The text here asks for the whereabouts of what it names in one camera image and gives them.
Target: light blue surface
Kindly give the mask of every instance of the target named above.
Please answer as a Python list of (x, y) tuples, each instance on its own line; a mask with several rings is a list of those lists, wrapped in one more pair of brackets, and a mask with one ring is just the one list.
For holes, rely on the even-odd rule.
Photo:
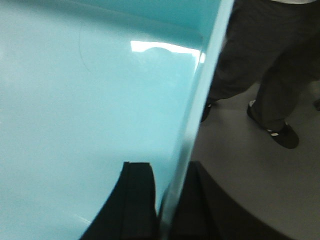
[(78, 239), (125, 161), (181, 186), (231, 1), (127, 2), (0, 0), (0, 239)]

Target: black shoe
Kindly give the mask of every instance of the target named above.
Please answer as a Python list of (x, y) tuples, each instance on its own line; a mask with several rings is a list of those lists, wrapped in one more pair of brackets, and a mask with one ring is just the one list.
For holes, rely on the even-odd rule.
[(204, 122), (207, 117), (209, 116), (210, 110), (211, 110), (211, 103), (206, 103), (204, 105), (203, 113), (202, 113), (202, 118), (201, 118), (201, 123)]
[(273, 140), (275, 140), (281, 146), (287, 149), (295, 149), (299, 145), (299, 137), (296, 132), (292, 129), (292, 127), (284, 122), (284, 126), (280, 131), (273, 131), (267, 128), (264, 128), (260, 125), (260, 123), (254, 118), (251, 113), (251, 107), (255, 103), (256, 100), (253, 100), (249, 103), (246, 113), (248, 116), (253, 119), (261, 128), (265, 129)]

